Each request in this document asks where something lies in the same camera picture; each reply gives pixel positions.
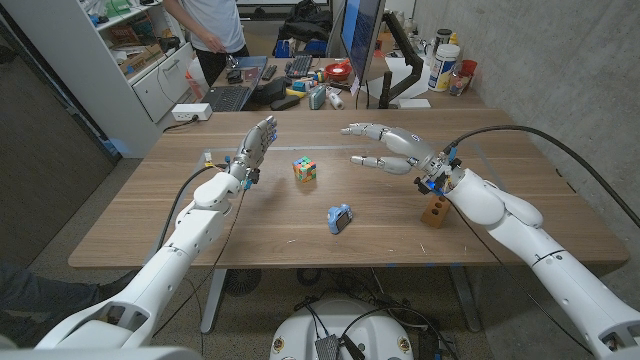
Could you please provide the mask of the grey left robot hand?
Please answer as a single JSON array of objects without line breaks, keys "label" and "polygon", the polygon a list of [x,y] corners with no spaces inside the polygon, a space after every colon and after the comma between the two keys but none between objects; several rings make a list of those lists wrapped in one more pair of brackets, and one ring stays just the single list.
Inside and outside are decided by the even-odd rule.
[{"label": "grey left robot hand", "polygon": [[241,141],[226,172],[243,181],[259,168],[269,146],[277,138],[277,120],[270,115],[252,127]]}]

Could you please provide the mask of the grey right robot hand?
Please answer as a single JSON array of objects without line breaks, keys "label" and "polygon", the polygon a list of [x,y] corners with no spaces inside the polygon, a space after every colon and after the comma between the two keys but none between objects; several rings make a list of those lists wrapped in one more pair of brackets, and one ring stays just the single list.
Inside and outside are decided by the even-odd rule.
[{"label": "grey right robot hand", "polygon": [[451,175],[448,158],[437,155],[431,146],[418,135],[399,127],[374,123],[353,123],[341,130],[342,135],[367,136],[384,143],[400,157],[352,156],[351,162],[385,172],[404,175],[413,167],[426,173],[430,181],[442,174]]}]

